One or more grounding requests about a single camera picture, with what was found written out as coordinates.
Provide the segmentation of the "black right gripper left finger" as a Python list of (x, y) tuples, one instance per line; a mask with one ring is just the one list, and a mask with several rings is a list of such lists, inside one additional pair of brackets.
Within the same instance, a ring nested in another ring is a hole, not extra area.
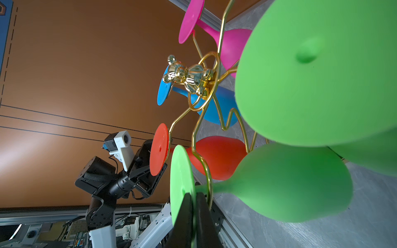
[(193, 203), (186, 193), (166, 248), (191, 248), (193, 238)]

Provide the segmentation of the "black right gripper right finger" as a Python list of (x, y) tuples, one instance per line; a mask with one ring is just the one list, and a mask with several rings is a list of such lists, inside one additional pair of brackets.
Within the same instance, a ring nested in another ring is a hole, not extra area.
[(206, 198), (201, 192), (196, 193), (195, 216), (197, 247), (222, 248), (223, 245), (218, 237)]

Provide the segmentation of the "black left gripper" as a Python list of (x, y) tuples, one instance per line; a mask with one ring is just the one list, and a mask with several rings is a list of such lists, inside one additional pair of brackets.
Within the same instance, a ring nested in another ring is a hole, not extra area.
[(153, 176), (151, 174), (150, 156), (152, 143), (152, 139), (143, 143), (132, 161), (131, 168), (127, 172), (130, 184), (142, 194), (142, 198), (149, 198), (154, 193), (167, 168), (167, 164), (165, 163), (158, 175)]

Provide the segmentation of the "red wine glass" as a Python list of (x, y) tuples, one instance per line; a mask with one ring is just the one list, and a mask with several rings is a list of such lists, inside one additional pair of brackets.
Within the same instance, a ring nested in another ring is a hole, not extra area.
[[(174, 148), (169, 147), (170, 138), (166, 124), (158, 126), (149, 158), (150, 172), (157, 176)], [(206, 160), (212, 178), (229, 179), (242, 159), (247, 155), (245, 144), (235, 138), (209, 136), (196, 143), (197, 152)]]

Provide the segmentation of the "green wine glass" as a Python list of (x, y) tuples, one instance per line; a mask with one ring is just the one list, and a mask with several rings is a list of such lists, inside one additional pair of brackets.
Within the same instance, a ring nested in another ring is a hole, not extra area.
[(353, 181), (327, 147), (271, 143), (246, 155), (229, 179), (213, 185), (213, 192), (233, 194), (267, 218), (298, 223), (347, 209)]
[(275, 1), (244, 48), (235, 97), (261, 136), (395, 176), (396, 1)]

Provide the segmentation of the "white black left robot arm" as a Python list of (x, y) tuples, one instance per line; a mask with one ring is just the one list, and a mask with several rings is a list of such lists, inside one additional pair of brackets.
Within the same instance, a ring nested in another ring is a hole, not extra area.
[(84, 167), (75, 185), (92, 195), (86, 215), (87, 229), (94, 248), (115, 248), (115, 210), (119, 198), (128, 198), (137, 189), (142, 198), (153, 195), (167, 164), (160, 173), (150, 172), (150, 155), (153, 140), (146, 140), (130, 163), (127, 171), (116, 173), (116, 168), (94, 156)]

